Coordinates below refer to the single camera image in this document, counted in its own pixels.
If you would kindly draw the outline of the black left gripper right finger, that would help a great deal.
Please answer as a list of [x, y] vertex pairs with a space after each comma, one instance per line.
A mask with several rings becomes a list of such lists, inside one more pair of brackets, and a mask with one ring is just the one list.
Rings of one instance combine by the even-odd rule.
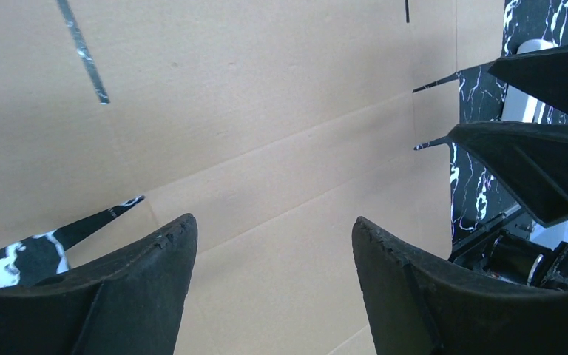
[[568, 354], [568, 291], [467, 270], [365, 217], [351, 237], [378, 354]]

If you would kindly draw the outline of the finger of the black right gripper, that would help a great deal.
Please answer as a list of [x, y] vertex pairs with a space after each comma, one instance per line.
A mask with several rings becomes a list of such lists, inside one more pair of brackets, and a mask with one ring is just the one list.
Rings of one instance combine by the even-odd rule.
[[515, 55], [495, 60], [488, 72], [508, 85], [502, 121], [540, 123], [545, 106], [568, 115], [568, 44], [525, 41]]
[[458, 124], [447, 135], [544, 227], [568, 220], [568, 125]]

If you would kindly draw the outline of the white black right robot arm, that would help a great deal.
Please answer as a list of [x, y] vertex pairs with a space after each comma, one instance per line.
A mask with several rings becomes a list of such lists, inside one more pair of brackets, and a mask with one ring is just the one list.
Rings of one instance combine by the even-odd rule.
[[[490, 73], [520, 95], [568, 115], [568, 45], [515, 54], [493, 62]], [[512, 283], [568, 290], [568, 124], [525, 121], [507, 100], [502, 119], [458, 124], [449, 139], [483, 164], [535, 227], [523, 236], [508, 228], [487, 233], [453, 260]]]

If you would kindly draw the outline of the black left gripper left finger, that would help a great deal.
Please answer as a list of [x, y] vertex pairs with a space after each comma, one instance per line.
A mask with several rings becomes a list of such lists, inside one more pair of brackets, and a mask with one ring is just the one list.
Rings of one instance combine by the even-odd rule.
[[197, 240], [183, 214], [63, 274], [0, 289], [0, 354], [172, 354]]

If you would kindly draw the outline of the brown cardboard box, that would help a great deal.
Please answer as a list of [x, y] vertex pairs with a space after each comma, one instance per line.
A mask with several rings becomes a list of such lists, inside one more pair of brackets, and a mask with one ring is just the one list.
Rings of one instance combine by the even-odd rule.
[[177, 354], [373, 354], [365, 216], [441, 258], [504, 1], [0, 1], [0, 285], [198, 223]]

